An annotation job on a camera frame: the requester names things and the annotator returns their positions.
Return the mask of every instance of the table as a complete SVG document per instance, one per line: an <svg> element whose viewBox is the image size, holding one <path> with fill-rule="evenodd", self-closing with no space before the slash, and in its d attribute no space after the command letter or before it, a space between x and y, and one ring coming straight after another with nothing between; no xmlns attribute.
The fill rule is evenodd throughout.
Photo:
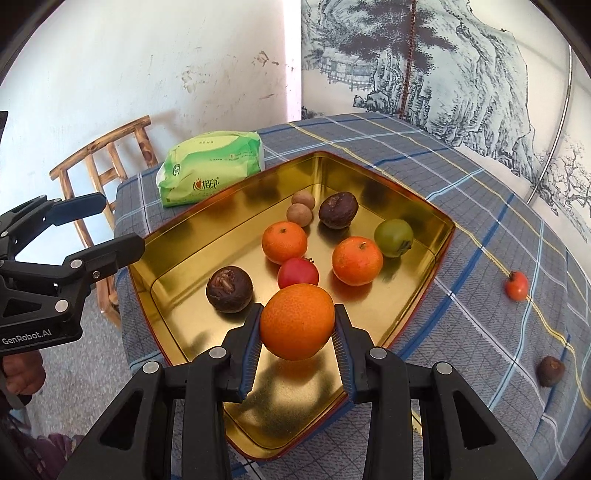
<svg viewBox="0 0 591 480"><path fill-rule="evenodd" d="M405 361L426 367L450 362L494 412L538 477L553 479L591 426L591 374L585 368L591 354L590 287L558 236L484 169L396 118L338 115L259 133L267 167L313 150L330 151L393 176L457 222L435 281L391 349ZM116 236L146 235L187 208L162 208L155 173L152 168L119 187ZM510 270L521 270L530 279L531 301L507 299L502 285ZM163 362L127 269L118 273L116 286L129 366L136 371L146 361ZM546 355L566 364L564 379L552 389L540 388L535 376ZM233 475L361 479L369 416L368 406L349 404L312 438L271 462L252 462L230 449ZM414 477L420 479L423 459L417 432L414 452Z"/></svg>

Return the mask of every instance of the green fruit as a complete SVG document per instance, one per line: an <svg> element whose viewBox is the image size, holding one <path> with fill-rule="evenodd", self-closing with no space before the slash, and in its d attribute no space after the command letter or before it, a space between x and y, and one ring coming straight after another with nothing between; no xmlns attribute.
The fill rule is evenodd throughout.
<svg viewBox="0 0 591 480"><path fill-rule="evenodd" d="M378 225L374 240L385 257L396 258L404 255L413 245L413 229L398 218L386 220Z"/></svg>

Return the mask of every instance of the wall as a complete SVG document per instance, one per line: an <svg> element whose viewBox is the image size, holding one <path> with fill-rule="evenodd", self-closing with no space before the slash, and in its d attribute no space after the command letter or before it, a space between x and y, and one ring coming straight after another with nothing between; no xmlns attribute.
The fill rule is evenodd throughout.
<svg viewBox="0 0 591 480"><path fill-rule="evenodd" d="M410 2L371 2L367 5L374 7L364 6L364 13L355 10L358 4L302 0L303 105L312 115L372 110L393 115L401 108L408 40L404 35L396 40L392 33L410 31ZM391 8L399 12L386 15ZM568 43L529 0L418 0L417 9L420 33L405 119L527 199L556 137L568 81ZM345 61L343 54L356 58L357 65L372 66L366 85L329 79L332 73L322 63ZM576 145L586 142L591 121L582 99L589 77L578 67L566 128ZM568 150L561 144L557 155ZM591 171L591 160L579 150L577 161ZM581 169L577 174L584 177ZM532 206L591 274L591 197L575 205L566 185L561 188L561 193L556 186L546 188Z"/></svg>
<svg viewBox="0 0 591 480"><path fill-rule="evenodd" d="M162 161L204 131L251 130L301 112L299 2L66 0L35 32L0 86L9 117L0 146L0 212L46 194L49 171L108 131L150 115ZM133 138L118 144L128 174L142 169ZM97 155L99 171L106 158ZM83 164L76 194L92 191ZM115 184L107 194L114 200ZM102 215L95 242L112 237ZM20 259L61 264L82 248L74 228L50 228Z"/></svg>

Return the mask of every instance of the concrete floor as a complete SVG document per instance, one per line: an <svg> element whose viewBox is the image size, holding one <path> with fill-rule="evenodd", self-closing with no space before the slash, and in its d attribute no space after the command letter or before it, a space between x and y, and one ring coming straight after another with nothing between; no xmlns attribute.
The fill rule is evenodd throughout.
<svg viewBox="0 0 591 480"><path fill-rule="evenodd" d="M94 290L82 328L77 342L41 352L47 380L27 406L33 435L86 434L131 377L121 332L100 313Z"/></svg>

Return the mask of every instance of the human hand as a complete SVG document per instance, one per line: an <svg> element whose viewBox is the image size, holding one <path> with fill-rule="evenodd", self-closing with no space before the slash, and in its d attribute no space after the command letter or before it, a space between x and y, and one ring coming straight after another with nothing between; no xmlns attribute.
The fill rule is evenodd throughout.
<svg viewBox="0 0 591 480"><path fill-rule="evenodd" d="M6 387L15 395L33 395L45 383L43 357L39 351L17 353L2 358Z"/></svg>

